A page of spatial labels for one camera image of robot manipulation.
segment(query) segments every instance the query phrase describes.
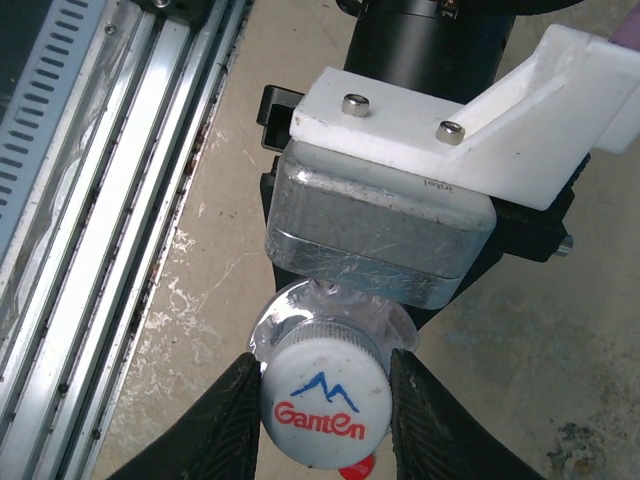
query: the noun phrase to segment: blue mountain logo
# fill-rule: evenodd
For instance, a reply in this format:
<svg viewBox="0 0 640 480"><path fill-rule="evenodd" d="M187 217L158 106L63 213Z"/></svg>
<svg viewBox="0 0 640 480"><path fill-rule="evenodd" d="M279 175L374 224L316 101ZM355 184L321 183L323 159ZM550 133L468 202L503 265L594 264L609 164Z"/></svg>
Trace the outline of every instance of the blue mountain logo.
<svg viewBox="0 0 640 480"><path fill-rule="evenodd" d="M335 397L336 395L341 395L342 398L344 398L344 401L347 402L347 404L351 407L351 410L353 410L356 413L360 413L360 410L358 410L355 404L351 401L347 392L344 390L344 388L342 388L342 385L337 383L331 389L331 391L329 391L329 387L327 386L327 379L325 378L324 372L318 373L315 377L311 379L309 383L307 383L301 389L293 392L291 396L297 397L298 395L302 395L303 393L308 392L309 390L313 390L318 385L322 387L322 391L324 392L324 398L327 399L327 402L333 403L332 398Z"/></svg>

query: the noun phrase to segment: white mount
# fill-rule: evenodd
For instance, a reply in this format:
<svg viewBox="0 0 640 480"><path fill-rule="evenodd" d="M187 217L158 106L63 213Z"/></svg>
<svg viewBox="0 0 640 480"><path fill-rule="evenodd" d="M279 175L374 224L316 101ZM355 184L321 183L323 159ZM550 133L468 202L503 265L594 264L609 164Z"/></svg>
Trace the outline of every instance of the white mount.
<svg viewBox="0 0 640 480"><path fill-rule="evenodd" d="M370 102L342 112L347 94ZM466 130L457 146L440 123ZM640 133L640 53L559 25L466 106L327 68L296 108L294 140L520 205L547 209L585 155L621 154Z"/></svg>

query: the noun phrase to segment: white bottle cap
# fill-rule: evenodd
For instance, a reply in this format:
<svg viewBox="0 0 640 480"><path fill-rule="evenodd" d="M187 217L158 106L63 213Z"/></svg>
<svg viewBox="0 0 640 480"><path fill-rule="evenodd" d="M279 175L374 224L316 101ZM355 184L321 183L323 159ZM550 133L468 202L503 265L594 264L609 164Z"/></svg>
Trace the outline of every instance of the white bottle cap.
<svg viewBox="0 0 640 480"><path fill-rule="evenodd" d="M389 431L391 388L375 347L334 321L312 321L278 345L262 378L267 433L313 468L343 468L370 455Z"/></svg>

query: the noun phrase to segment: screw head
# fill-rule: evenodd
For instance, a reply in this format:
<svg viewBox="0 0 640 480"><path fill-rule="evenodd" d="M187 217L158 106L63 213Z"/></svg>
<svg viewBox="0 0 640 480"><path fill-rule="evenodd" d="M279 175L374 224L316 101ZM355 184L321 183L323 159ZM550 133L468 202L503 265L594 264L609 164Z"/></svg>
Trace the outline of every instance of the screw head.
<svg viewBox="0 0 640 480"><path fill-rule="evenodd" d="M569 234L564 237L564 240L560 243L555 255L558 257L566 257L573 250L573 235Z"/></svg>
<svg viewBox="0 0 640 480"><path fill-rule="evenodd" d="M104 33L113 37L116 33L118 33L118 27L116 27L113 23L107 23L104 27Z"/></svg>
<svg viewBox="0 0 640 480"><path fill-rule="evenodd" d="M366 117L369 113L369 99L357 93L345 95L342 100L342 113L352 117Z"/></svg>
<svg viewBox="0 0 640 480"><path fill-rule="evenodd" d="M467 132L464 127L456 122L445 120L440 123L436 138L447 145L460 145Z"/></svg>

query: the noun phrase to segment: metal rail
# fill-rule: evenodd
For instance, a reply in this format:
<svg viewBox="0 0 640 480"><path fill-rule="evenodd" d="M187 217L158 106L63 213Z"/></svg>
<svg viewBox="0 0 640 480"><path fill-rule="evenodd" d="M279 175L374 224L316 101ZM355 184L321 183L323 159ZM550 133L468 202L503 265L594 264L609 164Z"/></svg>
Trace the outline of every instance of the metal rail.
<svg viewBox="0 0 640 480"><path fill-rule="evenodd" d="M139 10L133 28L105 26L107 36L131 41L7 349L2 478L91 471L101 446L95 432L111 420L150 271L247 4L216 2L197 33Z"/></svg>

